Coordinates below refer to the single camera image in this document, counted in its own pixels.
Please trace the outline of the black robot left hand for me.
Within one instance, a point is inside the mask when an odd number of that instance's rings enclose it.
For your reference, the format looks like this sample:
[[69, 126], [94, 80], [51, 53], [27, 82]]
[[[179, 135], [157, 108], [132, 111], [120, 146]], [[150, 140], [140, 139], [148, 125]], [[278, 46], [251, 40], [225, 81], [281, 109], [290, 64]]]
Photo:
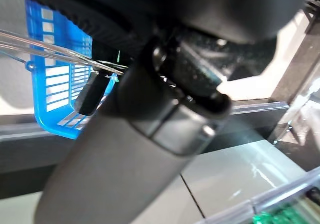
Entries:
[[132, 59], [48, 181], [37, 224], [128, 224], [215, 137], [306, 0], [34, 0]]

